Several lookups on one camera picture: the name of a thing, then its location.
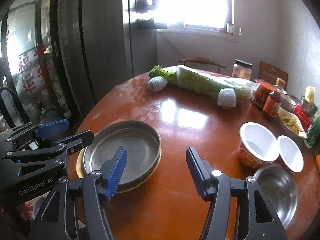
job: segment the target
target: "black lid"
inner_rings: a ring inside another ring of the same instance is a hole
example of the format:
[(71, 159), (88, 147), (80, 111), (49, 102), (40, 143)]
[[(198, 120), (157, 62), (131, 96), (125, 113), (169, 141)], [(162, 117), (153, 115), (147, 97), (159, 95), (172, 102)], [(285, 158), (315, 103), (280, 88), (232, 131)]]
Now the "black lid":
[(243, 60), (236, 59), (236, 64), (238, 64), (238, 65), (240, 65), (242, 67), (246, 67), (246, 68), (252, 69), (252, 64), (249, 63), (249, 62), (245, 62)]

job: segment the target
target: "yellow food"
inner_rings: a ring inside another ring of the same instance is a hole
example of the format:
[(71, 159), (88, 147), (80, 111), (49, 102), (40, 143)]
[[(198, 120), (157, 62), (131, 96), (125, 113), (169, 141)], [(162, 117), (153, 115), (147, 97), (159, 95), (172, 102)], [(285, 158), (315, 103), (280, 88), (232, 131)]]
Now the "yellow food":
[(304, 130), (297, 124), (297, 121), (294, 118), (290, 118), (285, 114), (279, 114), (279, 117), (283, 121), (286, 127), (288, 127), (292, 132), (296, 135), (299, 135), (299, 132), (303, 132)]

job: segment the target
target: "chair backrest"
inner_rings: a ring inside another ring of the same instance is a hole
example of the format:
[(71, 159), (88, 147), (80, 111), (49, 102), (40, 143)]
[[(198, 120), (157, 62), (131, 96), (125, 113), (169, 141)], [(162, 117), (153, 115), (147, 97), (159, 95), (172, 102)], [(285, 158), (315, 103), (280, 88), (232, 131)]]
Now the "chair backrest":
[(206, 65), (214, 65), (214, 66), (218, 67), (217, 73), (220, 73), (221, 68), (226, 68), (225, 65), (222, 65), (222, 64), (215, 62), (211, 59), (208, 59), (206, 57), (188, 57), (188, 58), (180, 59), (180, 62), (183, 63), (184, 65), (186, 65), (187, 62), (206, 64)]
[(281, 78), (285, 81), (285, 88), (288, 85), (288, 73), (282, 71), (281, 69), (265, 63), (263, 61), (259, 62), (259, 73), (258, 78), (269, 82), (270, 84), (275, 85), (276, 79)]

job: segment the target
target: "cup rim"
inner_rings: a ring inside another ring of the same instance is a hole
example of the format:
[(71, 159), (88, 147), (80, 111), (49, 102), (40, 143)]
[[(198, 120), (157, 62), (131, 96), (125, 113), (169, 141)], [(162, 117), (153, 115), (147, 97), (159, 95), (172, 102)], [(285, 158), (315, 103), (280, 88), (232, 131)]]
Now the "cup rim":
[[(244, 131), (245, 131), (245, 128), (247, 128), (249, 125), (255, 125), (255, 126), (259, 126), (261, 128), (263, 128), (265, 131), (268, 132), (268, 134), (271, 135), (274, 143), (276, 144), (276, 147), (278, 149), (276, 149), (275, 151), (275, 155), (271, 155), (271, 156), (267, 156), (267, 157), (263, 157), (259, 154), (257, 154), (252, 148), (251, 146), (247, 143), (247, 141), (245, 140), (245, 136), (244, 136)], [(267, 129), (265, 126), (259, 124), (259, 123), (255, 123), (255, 122), (247, 122), (247, 123), (244, 123), (241, 127), (240, 127), (240, 130), (239, 130), (239, 134), (240, 134), (240, 139), (242, 141), (242, 143), (244, 144), (244, 146), (246, 147), (246, 149), (256, 158), (258, 158), (259, 160), (262, 160), (262, 161), (265, 161), (265, 162), (273, 162), (275, 161), (278, 157), (279, 157), (279, 154), (280, 154), (280, 147), (279, 147), (279, 144), (277, 142), (277, 139), (275, 137), (275, 135), (269, 130)]]
[[(298, 166), (292, 166), (290, 165), (286, 158), (284, 157), (282, 151), (281, 151), (281, 147), (280, 147), (280, 140), (283, 139), (283, 138), (287, 138), (289, 139), (289, 141), (295, 146), (295, 148), (297, 149), (297, 155), (300, 156), (301, 158), (301, 161), (299, 162), (299, 165)], [(277, 141), (278, 141), (278, 144), (279, 144), (279, 153), (280, 153), (280, 157), (282, 158), (283, 162), (285, 163), (285, 165), (293, 172), (296, 172), (296, 173), (299, 173), (303, 170), (303, 166), (304, 166), (304, 161), (303, 161), (303, 156), (302, 156), (302, 153), (298, 147), (298, 145), (291, 139), (289, 138), (288, 136), (285, 136), (285, 135), (280, 135), (278, 138), (277, 138)]]

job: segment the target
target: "wooden table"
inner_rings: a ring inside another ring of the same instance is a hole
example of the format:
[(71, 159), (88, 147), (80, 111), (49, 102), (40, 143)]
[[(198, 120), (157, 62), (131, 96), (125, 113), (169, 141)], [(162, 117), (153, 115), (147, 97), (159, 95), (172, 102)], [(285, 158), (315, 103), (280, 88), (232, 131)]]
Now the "wooden table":
[[(88, 114), (78, 131), (97, 133), (117, 119), (140, 120), (153, 125), (161, 135), (162, 159), (151, 178), (140, 187), (117, 194), (105, 202), (106, 214), (116, 240), (199, 239), (209, 203), (196, 193), (186, 163), (186, 149), (196, 148), (200, 157), (231, 178), (244, 179), (255, 170), (241, 165), (236, 156), (239, 128), (258, 122), (275, 136), (285, 135), (276, 120), (266, 121), (249, 102), (225, 111), (217, 101), (167, 85), (148, 92), (148, 74), (116, 86)], [(303, 153), (304, 168), (294, 174), (299, 189), (298, 208), (287, 229), (289, 240), (301, 236), (320, 208), (320, 176), (313, 150), (296, 140)], [(77, 178), (76, 159), (70, 157), (70, 178)], [(82, 199), (79, 219), (85, 222)], [(231, 199), (227, 238), (233, 239), (236, 201)]]

